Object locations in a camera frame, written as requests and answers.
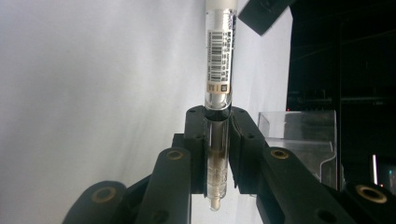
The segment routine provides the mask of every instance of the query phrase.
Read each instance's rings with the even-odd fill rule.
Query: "dark background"
[[[346,181],[396,158],[396,1],[297,0],[287,109],[336,110]]]

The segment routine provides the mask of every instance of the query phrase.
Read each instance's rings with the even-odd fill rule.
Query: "barcode label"
[[[207,88],[211,93],[229,93],[233,31],[209,31],[207,45]]]

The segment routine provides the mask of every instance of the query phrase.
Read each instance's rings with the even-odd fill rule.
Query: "black object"
[[[295,0],[250,0],[238,18],[254,32],[263,35]]]
[[[230,119],[235,186],[241,193],[257,194],[265,223],[396,223],[396,198],[386,189],[349,183],[340,193],[322,186],[292,152],[268,147],[247,111],[233,107]],[[202,106],[188,110],[185,133],[175,134],[151,176],[127,190],[120,188],[123,197],[105,203],[92,203],[92,193],[119,183],[90,187],[64,223],[191,223],[191,193],[205,193],[203,122]]]

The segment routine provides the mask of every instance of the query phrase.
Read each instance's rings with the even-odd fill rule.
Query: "transparent pen barrel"
[[[232,101],[233,42],[236,11],[206,12],[207,73],[205,107],[222,110]]]
[[[207,156],[206,190],[210,209],[219,210],[220,199],[227,191],[229,120],[205,120],[205,149]]]

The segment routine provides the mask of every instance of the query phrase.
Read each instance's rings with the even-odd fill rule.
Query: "white surface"
[[[237,24],[233,105],[255,120],[285,109],[291,23]],[[150,174],[204,78],[205,0],[1,0],[0,223],[61,223],[90,185]],[[193,197],[192,223],[260,221],[231,190],[207,203]]]

